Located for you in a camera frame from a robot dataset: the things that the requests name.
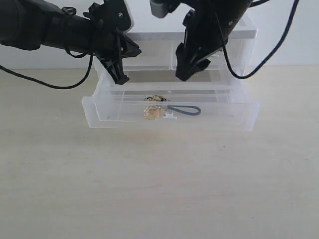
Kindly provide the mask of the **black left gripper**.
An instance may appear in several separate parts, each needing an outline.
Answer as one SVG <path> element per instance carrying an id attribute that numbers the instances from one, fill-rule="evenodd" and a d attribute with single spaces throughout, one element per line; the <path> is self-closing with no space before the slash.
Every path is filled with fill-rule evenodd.
<path id="1" fill-rule="evenodd" d="M 140 47 L 123 31 L 112 27 L 104 17 L 105 5 L 96 2 L 83 16 L 90 20 L 93 34 L 94 55 L 107 70 L 116 85 L 123 85 L 129 78 L 124 74 L 122 59 L 141 54 Z"/>

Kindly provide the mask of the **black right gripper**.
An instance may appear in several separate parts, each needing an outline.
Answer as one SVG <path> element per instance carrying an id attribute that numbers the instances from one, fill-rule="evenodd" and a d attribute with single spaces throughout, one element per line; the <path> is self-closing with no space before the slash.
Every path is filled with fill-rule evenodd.
<path id="1" fill-rule="evenodd" d="M 226 44 L 230 33 L 249 8 L 248 0 L 179 0 L 191 7 L 186 14 L 184 40 L 176 49 L 175 75 L 182 81 L 204 71 L 207 59 Z"/>

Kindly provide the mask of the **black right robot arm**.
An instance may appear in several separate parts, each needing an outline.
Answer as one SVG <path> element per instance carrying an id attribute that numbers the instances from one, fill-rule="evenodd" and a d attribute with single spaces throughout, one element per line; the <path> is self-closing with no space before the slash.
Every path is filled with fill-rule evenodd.
<path id="1" fill-rule="evenodd" d="M 227 44 L 228 37 L 249 8 L 251 0 L 169 0 L 168 12 L 180 4 L 192 8 L 183 20 L 184 42 L 176 49 L 175 75 L 187 81 L 195 73 L 205 70 L 212 54 Z"/>

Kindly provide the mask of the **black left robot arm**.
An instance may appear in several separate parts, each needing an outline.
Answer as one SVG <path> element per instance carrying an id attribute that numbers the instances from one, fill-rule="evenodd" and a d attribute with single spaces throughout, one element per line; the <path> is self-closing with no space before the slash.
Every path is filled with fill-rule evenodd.
<path id="1" fill-rule="evenodd" d="M 72 6 L 59 7 L 46 0 L 2 0 L 0 43 L 26 51 L 41 46 L 63 49 L 73 58 L 96 57 L 116 85 L 129 77 L 123 59 L 141 54 L 126 33 L 133 20 L 124 0 L 92 3 L 83 16 Z"/>

